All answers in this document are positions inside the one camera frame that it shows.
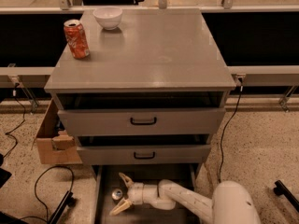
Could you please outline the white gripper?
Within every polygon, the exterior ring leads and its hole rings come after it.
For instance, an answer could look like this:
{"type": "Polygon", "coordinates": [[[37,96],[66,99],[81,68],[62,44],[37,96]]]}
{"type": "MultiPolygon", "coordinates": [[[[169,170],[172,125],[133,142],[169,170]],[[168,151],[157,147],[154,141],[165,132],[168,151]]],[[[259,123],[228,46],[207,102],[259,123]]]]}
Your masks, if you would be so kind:
{"type": "Polygon", "coordinates": [[[111,216],[116,216],[119,213],[127,210],[132,205],[140,205],[143,203],[143,183],[135,183],[129,176],[124,173],[119,173],[120,178],[128,188],[128,199],[122,198],[118,204],[109,212],[111,216]]]}

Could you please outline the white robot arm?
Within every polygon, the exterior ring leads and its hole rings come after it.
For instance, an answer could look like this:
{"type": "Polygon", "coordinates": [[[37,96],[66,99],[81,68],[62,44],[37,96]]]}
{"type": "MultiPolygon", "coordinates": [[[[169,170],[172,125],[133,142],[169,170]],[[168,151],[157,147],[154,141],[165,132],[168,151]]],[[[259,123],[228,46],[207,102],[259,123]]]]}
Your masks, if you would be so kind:
{"type": "Polygon", "coordinates": [[[127,197],[109,212],[111,216],[132,205],[146,203],[156,209],[172,210],[180,203],[206,224],[262,224],[248,191],[234,181],[221,182],[209,199],[168,179],[148,185],[134,182],[124,173],[119,176],[127,188],[127,197]]]}

